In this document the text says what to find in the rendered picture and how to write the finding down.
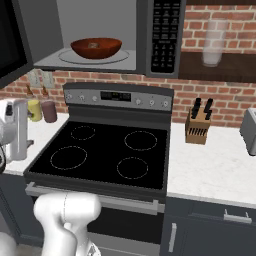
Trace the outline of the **brown wooden bowl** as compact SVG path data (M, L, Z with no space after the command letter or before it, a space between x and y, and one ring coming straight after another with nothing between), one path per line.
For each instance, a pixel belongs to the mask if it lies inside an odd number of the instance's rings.
M88 48L88 43L90 42L98 42L100 48ZM70 46L81 57L104 59L117 53L122 46L122 41L115 38L85 38L73 41Z

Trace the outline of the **clear glass vase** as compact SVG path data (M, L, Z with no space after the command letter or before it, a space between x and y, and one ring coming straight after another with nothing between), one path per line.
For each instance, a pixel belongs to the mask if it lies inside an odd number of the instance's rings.
M224 18L208 20L202 61L206 67L216 67L222 58L228 21Z

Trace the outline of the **glass microwave turntable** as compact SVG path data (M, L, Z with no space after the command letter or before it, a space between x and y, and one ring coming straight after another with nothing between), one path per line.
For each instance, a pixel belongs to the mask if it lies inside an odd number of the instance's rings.
M79 56L73 50L66 50L59 54L59 59L67 63L82 64L82 65L100 65L100 64L111 64L123 61L129 57L127 51L119 50L113 56L104 59L87 59Z

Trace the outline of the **black oven door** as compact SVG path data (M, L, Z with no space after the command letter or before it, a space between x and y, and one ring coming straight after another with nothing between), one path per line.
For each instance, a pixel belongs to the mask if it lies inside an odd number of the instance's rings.
M163 219L164 212L149 215L102 206L87 226L88 235L102 256L159 256Z

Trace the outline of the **dark microwave door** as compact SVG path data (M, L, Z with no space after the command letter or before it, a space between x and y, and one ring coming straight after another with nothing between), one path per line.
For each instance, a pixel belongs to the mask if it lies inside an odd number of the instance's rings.
M0 89L32 69L18 0L0 0Z

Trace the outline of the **clear glass jar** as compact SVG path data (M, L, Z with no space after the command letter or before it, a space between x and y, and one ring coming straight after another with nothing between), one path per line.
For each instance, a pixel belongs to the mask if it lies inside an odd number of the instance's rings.
M54 80L53 80L52 73L49 72L49 71L42 71L41 75L42 75L42 80L43 80L44 86L46 88L53 88L54 87Z
M40 88L41 87L40 78L39 78L39 75L38 75L36 70L31 70L28 73L28 79L29 79L31 87L33 87L33 88Z

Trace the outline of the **dark grey cupboard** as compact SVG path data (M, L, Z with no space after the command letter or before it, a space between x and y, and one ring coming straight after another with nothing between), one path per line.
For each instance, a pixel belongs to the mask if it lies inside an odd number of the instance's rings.
M0 174L0 212L18 244L41 247L43 229L36 220L23 176Z

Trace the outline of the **dark grey cupboard door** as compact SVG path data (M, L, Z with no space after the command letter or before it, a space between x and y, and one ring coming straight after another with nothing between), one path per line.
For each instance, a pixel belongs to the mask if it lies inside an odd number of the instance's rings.
M177 224L174 250L168 252L172 223ZM160 256L256 256L256 229L219 221L164 218Z

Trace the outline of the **steel toaster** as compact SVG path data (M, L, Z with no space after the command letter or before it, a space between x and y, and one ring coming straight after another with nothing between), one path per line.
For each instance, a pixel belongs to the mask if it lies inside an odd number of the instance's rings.
M248 108L245 112L240 135L246 144L248 154L256 156L256 108Z

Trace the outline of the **dark wooden shelf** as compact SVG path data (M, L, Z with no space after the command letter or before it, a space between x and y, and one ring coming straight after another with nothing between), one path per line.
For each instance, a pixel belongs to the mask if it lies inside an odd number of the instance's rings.
M182 52L178 78L256 83L256 54L224 53L217 67L206 67L201 52Z

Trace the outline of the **wooden knife block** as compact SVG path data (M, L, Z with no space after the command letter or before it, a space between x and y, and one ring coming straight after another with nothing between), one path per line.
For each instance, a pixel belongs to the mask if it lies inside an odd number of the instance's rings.
M192 109L185 123L185 139L187 143L202 144L206 143L208 129L211 120L206 120L206 113L202 108L199 109L195 119L192 118Z

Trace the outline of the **yellow condiment bottle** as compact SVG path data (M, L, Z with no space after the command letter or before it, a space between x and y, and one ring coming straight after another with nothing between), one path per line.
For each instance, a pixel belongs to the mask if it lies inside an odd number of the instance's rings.
M40 101L34 97L33 92L30 89L30 86L27 85L27 106L28 111L33 113L33 117L29 117L31 121L37 122L42 119L42 111Z

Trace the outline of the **black and steel stove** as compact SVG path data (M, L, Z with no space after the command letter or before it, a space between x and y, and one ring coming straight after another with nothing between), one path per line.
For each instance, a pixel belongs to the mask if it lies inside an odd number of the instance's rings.
M69 118L26 169L27 185L165 205L173 90L90 82L63 90L73 96Z

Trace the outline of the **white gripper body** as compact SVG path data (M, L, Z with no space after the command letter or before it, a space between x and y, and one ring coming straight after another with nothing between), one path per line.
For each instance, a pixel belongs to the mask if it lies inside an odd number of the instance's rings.
M20 161L27 157L27 101L16 99L13 102L13 107L16 135L10 146L11 158Z

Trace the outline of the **grey microwave oven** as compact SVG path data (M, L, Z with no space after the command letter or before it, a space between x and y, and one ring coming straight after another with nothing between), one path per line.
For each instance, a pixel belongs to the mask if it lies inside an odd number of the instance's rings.
M178 76L186 0L18 1L32 68ZM103 37L121 40L129 57L100 65L59 59L73 41Z

